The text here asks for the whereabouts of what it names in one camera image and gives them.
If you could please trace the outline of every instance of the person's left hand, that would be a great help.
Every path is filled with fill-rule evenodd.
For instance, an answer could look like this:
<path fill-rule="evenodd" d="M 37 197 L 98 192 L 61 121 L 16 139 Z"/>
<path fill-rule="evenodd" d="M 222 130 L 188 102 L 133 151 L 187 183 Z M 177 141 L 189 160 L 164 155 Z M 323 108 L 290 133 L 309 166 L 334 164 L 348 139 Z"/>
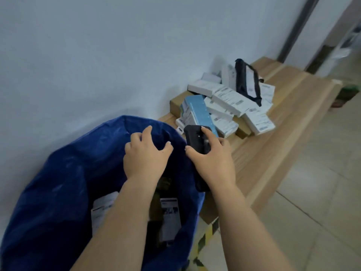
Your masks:
<path fill-rule="evenodd" d="M 152 127 L 148 126 L 143 133 L 133 133 L 130 142 L 125 145 L 124 172 L 128 181 L 138 181 L 139 184 L 151 184 L 156 187 L 162 176 L 173 146 L 165 144 L 163 150 L 158 150 L 151 136 Z"/>

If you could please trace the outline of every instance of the brown cardboard box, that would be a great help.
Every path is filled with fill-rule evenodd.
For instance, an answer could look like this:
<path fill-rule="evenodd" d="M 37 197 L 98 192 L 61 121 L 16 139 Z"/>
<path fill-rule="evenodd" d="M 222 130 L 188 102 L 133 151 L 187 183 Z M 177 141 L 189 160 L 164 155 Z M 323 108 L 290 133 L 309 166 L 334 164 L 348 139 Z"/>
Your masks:
<path fill-rule="evenodd" d="M 170 100 L 170 113 L 172 113 L 176 118 L 181 116 L 181 104 L 184 101 L 185 97 L 194 95 L 190 91 L 184 91 L 183 93 L 179 94 L 177 97 Z M 239 127 L 236 131 L 236 135 L 241 139 L 248 137 L 252 134 L 251 129 L 248 127 L 246 122 L 243 118 L 233 117 L 233 121 L 238 123 Z"/>

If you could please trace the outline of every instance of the wooden table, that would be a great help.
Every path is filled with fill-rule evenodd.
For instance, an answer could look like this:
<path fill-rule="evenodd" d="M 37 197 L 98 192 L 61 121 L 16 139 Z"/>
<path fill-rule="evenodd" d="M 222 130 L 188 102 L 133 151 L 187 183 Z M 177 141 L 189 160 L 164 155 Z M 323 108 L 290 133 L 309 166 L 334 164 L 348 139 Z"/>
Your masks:
<path fill-rule="evenodd" d="M 276 86 L 274 105 L 268 112 L 276 129 L 245 139 L 232 135 L 228 140 L 232 146 L 237 186 L 259 214 L 341 86 L 265 57 L 252 66 L 264 77 L 265 83 Z M 177 127 L 176 117 L 171 113 L 160 120 Z M 211 193 L 206 194 L 200 216 L 208 224 L 218 216 Z"/>

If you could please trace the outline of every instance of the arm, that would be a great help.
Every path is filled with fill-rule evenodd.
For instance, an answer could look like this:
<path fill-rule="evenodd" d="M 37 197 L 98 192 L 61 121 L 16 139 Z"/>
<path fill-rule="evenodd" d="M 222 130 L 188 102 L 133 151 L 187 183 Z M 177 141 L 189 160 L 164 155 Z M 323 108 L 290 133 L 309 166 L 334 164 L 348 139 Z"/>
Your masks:
<path fill-rule="evenodd" d="M 71 271 L 140 270 L 146 242 L 149 207 L 173 147 L 157 150 L 152 127 L 133 133 L 125 145 L 127 181 Z"/>
<path fill-rule="evenodd" d="M 293 268 L 279 250 L 236 186 L 231 147 L 202 127 L 211 151 L 202 155 L 186 146 L 186 154 L 210 187 L 219 214 L 224 256 L 228 270 L 289 270 Z"/>

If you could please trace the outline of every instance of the person's right hand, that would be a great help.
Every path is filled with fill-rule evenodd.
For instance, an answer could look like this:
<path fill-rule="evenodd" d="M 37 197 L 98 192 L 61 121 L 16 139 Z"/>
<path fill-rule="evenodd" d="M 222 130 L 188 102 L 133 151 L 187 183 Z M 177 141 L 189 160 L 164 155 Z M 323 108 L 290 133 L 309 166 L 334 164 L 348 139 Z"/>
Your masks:
<path fill-rule="evenodd" d="M 226 139 L 217 138 L 212 131 L 202 127 L 210 143 L 210 152 L 201 154 L 191 146 L 186 146 L 186 154 L 192 160 L 199 175 L 205 180 L 212 192 L 220 187 L 234 186 L 236 172 L 231 155 L 231 146 Z"/>

